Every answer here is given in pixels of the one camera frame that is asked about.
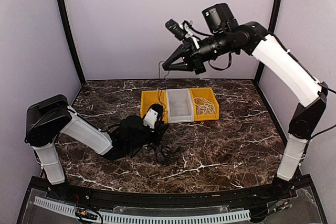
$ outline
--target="vertical black pole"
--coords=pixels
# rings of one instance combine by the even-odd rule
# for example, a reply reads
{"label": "vertical black pole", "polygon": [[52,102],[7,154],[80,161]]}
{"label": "vertical black pole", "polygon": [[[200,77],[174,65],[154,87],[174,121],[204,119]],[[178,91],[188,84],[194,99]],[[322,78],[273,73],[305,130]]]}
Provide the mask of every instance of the vertical black pole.
{"label": "vertical black pole", "polygon": [[[275,26],[278,20],[278,15],[279,15],[279,10],[280,10],[280,3],[281,0],[274,0],[273,2],[273,8],[272,8],[272,14],[271,14],[271,19],[269,21],[269,26],[268,26],[268,30],[272,33],[274,33],[275,31]],[[263,74],[265,65],[263,63],[259,63],[257,72],[256,72],[256,76],[254,77],[254,81],[259,84],[260,79],[261,79],[261,75]]]}
{"label": "vertical black pole", "polygon": [[72,37],[70,24],[69,24],[69,19],[68,19],[68,15],[67,15],[67,10],[66,10],[66,7],[65,7],[65,2],[64,2],[64,0],[57,0],[57,3],[58,3],[58,8],[59,8],[59,13],[61,15],[62,23],[63,23],[64,33],[65,33],[65,36],[67,38],[69,50],[70,50],[70,53],[71,53],[72,61],[74,62],[73,64],[75,65],[75,69],[76,69],[79,81],[83,85],[86,82],[86,80],[85,80],[85,77],[84,77],[82,67],[81,67],[80,62],[79,62],[79,58],[78,58],[78,54],[77,54],[77,51],[76,51],[74,39]]}

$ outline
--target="marble tabletop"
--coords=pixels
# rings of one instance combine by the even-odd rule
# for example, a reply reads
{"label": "marble tabletop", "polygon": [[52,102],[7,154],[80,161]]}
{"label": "marble tabletop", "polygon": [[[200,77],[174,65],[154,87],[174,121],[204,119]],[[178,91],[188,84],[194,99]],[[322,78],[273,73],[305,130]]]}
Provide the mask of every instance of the marble tabletop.
{"label": "marble tabletop", "polygon": [[101,129],[140,115],[143,90],[212,87],[218,121],[171,124],[162,144],[109,161],[61,135],[59,158],[73,185],[131,193],[203,193],[269,184],[284,144],[250,80],[89,81],[73,107]]}

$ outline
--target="white bin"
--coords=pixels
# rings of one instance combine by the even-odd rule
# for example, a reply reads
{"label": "white bin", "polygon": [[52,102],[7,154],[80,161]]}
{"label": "white bin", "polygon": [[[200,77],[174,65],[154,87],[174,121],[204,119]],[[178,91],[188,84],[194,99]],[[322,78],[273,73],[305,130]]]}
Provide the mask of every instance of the white bin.
{"label": "white bin", "polygon": [[194,107],[189,89],[167,89],[169,123],[194,122]]}

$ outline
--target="storage bin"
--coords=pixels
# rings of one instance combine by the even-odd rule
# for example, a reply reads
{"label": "storage bin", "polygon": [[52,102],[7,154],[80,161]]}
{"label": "storage bin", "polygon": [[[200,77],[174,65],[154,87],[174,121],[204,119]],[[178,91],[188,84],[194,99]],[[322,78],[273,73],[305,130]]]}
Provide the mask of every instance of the storage bin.
{"label": "storage bin", "polygon": [[[208,120],[218,120],[219,119],[219,104],[216,100],[215,93],[212,88],[192,88],[190,90],[191,100],[194,107],[194,121],[208,121]],[[215,114],[208,115],[197,115],[197,107],[194,103],[194,97],[205,98],[209,102],[212,102],[215,106]]]}
{"label": "storage bin", "polygon": [[169,123],[194,122],[193,102],[189,89],[167,89]]}
{"label": "storage bin", "polygon": [[141,93],[141,107],[140,107],[140,116],[143,118],[151,105],[158,103],[161,104],[164,108],[163,120],[165,123],[168,123],[167,115],[167,99],[165,90],[151,90],[151,91],[142,91]]}

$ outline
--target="white rope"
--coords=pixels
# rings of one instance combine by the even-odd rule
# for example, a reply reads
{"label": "white rope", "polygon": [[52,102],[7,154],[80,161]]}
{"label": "white rope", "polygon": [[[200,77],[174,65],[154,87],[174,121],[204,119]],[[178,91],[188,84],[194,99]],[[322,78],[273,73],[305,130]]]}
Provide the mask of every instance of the white rope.
{"label": "white rope", "polygon": [[211,115],[216,113],[214,104],[205,98],[194,97],[197,115]]}

